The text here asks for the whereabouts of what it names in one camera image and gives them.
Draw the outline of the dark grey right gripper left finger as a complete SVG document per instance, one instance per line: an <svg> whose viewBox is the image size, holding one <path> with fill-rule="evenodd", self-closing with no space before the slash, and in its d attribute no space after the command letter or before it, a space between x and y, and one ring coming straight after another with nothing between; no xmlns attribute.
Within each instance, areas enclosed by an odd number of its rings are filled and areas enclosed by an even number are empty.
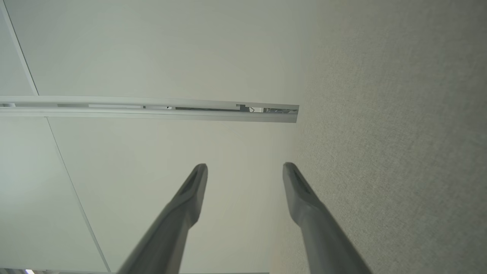
<svg viewBox="0 0 487 274"><path fill-rule="evenodd" d="M188 231L202 210L207 165L194 167L175 196L127 257L119 274L178 274Z"/></svg>

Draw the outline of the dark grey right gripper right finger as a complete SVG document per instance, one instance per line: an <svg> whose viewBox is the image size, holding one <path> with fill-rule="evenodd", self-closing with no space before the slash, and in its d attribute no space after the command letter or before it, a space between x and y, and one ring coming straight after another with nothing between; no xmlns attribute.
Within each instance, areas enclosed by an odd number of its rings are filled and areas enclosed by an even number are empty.
<svg viewBox="0 0 487 274"><path fill-rule="evenodd" d="M288 210L300 227L312 274L370 274L371 271L332 214L292 162L283 165Z"/></svg>

